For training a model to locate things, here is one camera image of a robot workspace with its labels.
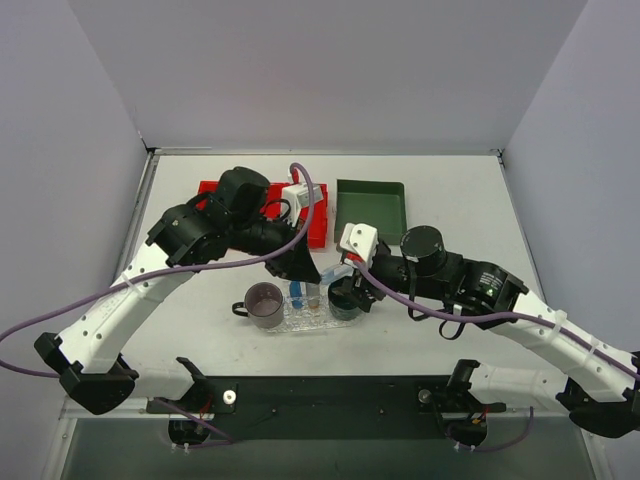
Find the clear textured holder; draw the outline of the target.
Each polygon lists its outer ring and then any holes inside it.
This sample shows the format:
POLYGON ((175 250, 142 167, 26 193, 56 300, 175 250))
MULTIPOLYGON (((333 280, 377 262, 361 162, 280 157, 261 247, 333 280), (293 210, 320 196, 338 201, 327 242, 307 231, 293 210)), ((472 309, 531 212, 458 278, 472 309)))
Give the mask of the clear textured holder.
POLYGON ((288 282, 284 287, 285 293, 285 316, 287 318, 295 319, 296 321, 309 320, 309 321, 320 321, 326 319, 329 316, 329 307, 328 307, 328 298, 327 298, 327 289, 325 286, 319 285, 321 288, 321 305, 320 308, 316 311, 310 311, 307 306, 307 299, 305 294, 305 284, 301 283, 302 294, 303 294, 303 308, 302 309, 294 309, 291 305, 291 299, 289 295, 289 284, 288 282))

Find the mauve mug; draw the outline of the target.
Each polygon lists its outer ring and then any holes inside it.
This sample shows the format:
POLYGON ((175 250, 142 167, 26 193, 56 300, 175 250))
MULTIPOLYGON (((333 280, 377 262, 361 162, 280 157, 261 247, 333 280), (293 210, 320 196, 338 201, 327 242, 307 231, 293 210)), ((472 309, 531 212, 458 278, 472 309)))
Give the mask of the mauve mug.
POLYGON ((247 290, 241 302, 232 305, 231 310, 260 329, 276 328, 284 321, 284 295, 275 284, 256 283, 247 290))

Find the dark green mug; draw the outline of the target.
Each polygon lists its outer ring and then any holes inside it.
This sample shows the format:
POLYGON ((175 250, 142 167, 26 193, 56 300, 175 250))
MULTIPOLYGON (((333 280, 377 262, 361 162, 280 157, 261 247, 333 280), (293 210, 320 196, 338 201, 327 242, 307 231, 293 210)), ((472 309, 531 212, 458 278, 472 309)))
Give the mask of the dark green mug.
POLYGON ((350 322, 363 314, 363 311, 346 296, 339 293, 339 289, 346 286, 349 278, 343 277, 332 282, 327 290, 329 311, 338 321, 350 322))

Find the blue toothpaste tube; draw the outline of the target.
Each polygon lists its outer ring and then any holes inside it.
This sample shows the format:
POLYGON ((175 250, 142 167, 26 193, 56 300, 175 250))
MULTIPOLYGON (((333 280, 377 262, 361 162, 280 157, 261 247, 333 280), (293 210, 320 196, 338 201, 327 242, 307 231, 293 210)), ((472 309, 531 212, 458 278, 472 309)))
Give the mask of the blue toothpaste tube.
POLYGON ((299 281, 292 281, 289 284, 289 295, 291 299, 291 305, 294 309, 303 308, 303 294, 301 283, 299 281))

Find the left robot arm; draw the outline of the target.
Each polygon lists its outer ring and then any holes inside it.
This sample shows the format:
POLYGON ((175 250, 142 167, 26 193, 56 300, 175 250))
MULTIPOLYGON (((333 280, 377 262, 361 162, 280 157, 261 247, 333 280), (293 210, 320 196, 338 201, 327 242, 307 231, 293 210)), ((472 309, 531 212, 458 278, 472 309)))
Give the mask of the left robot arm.
POLYGON ((188 359, 158 366, 126 358, 122 350, 151 314, 182 284, 206 267, 231 269, 229 250, 247 254, 244 263, 264 264, 273 276, 317 284, 307 232, 320 187, 298 163, 303 182, 283 189, 284 216, 268 218, 270 182, 237 166, 225 171, 214 191, 166 210, 108 292, 59 333, 43 333, 34 347, 59 376, 67 395, 94 415, 112 411, 130 397, 160 397, 183 411, 199 408, 205 376, 188 359))

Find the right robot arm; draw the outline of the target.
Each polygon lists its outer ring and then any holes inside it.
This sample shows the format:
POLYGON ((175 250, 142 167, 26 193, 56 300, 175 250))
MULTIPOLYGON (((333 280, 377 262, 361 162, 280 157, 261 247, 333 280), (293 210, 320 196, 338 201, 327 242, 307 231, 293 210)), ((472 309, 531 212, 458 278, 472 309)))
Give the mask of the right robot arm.
POLYGON ((375 227, 349 223, 338 248, 354 273, 342 296, 367 312, 386 297, 415 322, 439 319, 509 339, 549 364, 547 370, 460 360, 447 395, 469 409, 505 406, 566 414, 605 438, 639 428, 639 355, 612 347, 548 306, 500 266, 446 250, 439 230, 405 232, 392 254, 375 227))

